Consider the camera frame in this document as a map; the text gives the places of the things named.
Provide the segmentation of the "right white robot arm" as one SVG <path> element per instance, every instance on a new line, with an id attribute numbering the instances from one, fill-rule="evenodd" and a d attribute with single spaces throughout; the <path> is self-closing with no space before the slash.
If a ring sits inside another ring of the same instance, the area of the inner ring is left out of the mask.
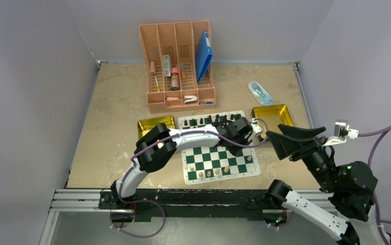
<path id="1" fill-rule="evenodd" d="M 281 180 L 274 180 L 265 193 L 267 204 L 285 208 L 312 222 L 338 244 L 391 244 L 378 218 L 375 188 L 378 180 L 370 166 L 362 161 L 344 165 L 334 162 L 334 145 L 356 139 L 357 130 L 347 121 L 335 123 L 334 134 L 324 137 L 325 128 L 302 129 L 280 124 L 280 132 L 267 131 L 279 159 L 303 161 L 337 210 L 333 215 Z"/>

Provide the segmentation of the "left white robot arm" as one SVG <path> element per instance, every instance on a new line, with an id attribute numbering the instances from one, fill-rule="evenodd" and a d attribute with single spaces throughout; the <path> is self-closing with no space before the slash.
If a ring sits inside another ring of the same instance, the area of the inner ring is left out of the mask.
<path id="1" fill-rule="evenodd" d="M 137 141 L 132 164 L 110 187 L 111 202 L 119 209 L 127 208 L 144 178 L 162 169 L 176 152 L 201 147 L 223 148 L 236 157 L 243 149 L 251 148 L 252 140 L 262 131 L 255 120 L 244 117 L 187 129 L 168 129 L 164 123 L 158 124 Z"/>

